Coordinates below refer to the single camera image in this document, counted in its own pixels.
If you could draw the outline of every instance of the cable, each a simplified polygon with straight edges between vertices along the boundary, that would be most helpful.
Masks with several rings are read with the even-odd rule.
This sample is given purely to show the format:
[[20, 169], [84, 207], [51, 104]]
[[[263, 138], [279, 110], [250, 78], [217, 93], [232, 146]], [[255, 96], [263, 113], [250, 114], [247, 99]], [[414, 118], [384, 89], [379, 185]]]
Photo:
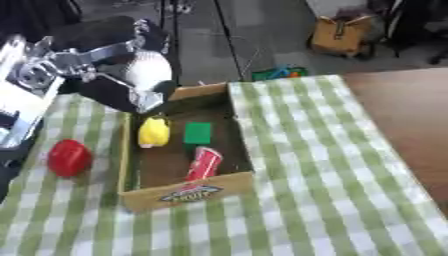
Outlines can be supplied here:
[[[195, 34], [195, 35], [202, 35], [202, 36], [226, 36], [222, 33], [207, 33], [207, 32], [188, 32], [188, 33]], [[247, 39], [243, 36], [232, 36], [232, 38], [246, 41], [249, 45], [251, 45], [254, 48], [254, 54], [251, 56], [251, 58], [249, 59], [249, 61], [246, 64], [246, 66], [244, 66], [244, 68], [241, 71], [242, 75], [245, 76], [247, 71], [250, 69], [253, 62], [255, 61], [255, 59], [260, 54], [260, 52], [261, 52], [260, 47], [257, 44], [251, 42], [249, 39]]]

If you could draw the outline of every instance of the red plastic cup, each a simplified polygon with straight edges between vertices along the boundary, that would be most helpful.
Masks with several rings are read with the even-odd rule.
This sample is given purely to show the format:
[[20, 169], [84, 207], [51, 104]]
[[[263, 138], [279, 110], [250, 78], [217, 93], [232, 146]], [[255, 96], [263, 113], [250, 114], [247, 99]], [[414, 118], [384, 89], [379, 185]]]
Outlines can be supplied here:
[[215, 176], [222, 159], [222, 155], [217, 151], [207, 147], [198, 147], [196, 149], [196, 159], [191, 163], [188, 171], [187, 181], [202, 180]]

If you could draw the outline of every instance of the tripod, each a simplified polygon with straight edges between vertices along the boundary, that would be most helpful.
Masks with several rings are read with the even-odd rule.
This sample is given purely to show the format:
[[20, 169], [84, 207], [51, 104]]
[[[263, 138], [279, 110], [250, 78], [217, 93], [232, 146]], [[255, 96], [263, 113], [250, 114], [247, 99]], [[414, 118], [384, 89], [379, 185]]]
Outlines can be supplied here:
[[[222, 10], [221, 3], [219, 0], [213, 0], [216, 12], [218, 13], [219, 22], [221, 24], [224, 36], [227, 41], [227, 45], [229, 46], [230, 53], [232, 55], [233, 62], [235, 64], [235, 69], [238, 73], [238, 77], [240, 81], [244, 81], [243, 72], [241, 69], [241, 65], [238, 61], [238, 57], [235, 50], [235, 45], [232, 40], [232, 34], [230, 32], [229, 26], [224, 18], [224, 12]], [[179, 13], [177, 12], [179, 6], [179, 0], [170, 0], [170, 4], [173, 7], [173, 52], [177, 58], [178, 63], [179, 60]], [[166, 0], [160, 0], [160, 15], [159, 15], [159, 26], [163, 29], [165, 27], [165, 19], [166, 19]], [[179, 75], [176, 74], [175, 81], [179, 84]]]

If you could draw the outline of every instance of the cardboard box in background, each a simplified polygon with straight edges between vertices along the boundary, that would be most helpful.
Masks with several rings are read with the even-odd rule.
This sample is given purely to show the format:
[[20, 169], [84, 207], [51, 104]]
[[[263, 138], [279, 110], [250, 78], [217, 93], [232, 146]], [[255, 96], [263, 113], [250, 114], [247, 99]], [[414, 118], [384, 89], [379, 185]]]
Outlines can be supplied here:
[[312, 48], [315, 51], [355, 56], [360, 52], [361, 41], [370, 29], [371, 17], [365, 16], [348, 22], [319, 17]]
[[[252, 168], [226, 84], [179, 88], [163, 112], [172, 127], [170, 142], [160, 148], [139, 148], [136, 135], [143, 120], [125, 117], [118, 194], [126, 208], [138, 213], [252, 191]], [[190, 160], [182, 136], [189, 121], [212, 123], [211, 147], [224, 157], [218, 176], [184, 182]]]

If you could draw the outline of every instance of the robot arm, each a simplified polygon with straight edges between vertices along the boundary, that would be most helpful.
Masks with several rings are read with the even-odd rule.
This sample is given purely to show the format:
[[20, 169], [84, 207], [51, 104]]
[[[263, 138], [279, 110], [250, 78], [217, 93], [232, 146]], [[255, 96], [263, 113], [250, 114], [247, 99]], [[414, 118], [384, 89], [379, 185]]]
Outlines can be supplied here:
[[[74, 92], [121, 111], [145, 113], [163, 104], [177, 85], [171, 81], [172, 67], [164, 55], [169, 37], [156, 34], [156, 29], [149, 21], [139, 20], [132, 39], [85, 52], [54, 51], [52, 37], [36, 44], [11, 37], [0, 50], [0, 149], [17, 147], [31, 136], [67, 80], [81, 81]], [[158, 48], [153, 43], [156, 49], [145, 49], [148, 39], [158, 40]], [[121, 75], [99, 71], [101, 62], [126, 55], [133, 60]], [[98, 86], [109, 90], [91, 83], [98, 77], [107, 81]]]
[[[115, 23], [129, 19], [120, 17]], [[79, 93], [120, 111], [146, 113], [176, 89], [172, 74], [177, 63], [164, 31], [148, 20], [131, 19], [125, 29], [114, 21], [99, 23], [64, 28], [36, 44], [13, 36], [0, 47], [0, 203], [59, 93]], [[123, 68], [112, 74], [101, 71], [104, 64]]]

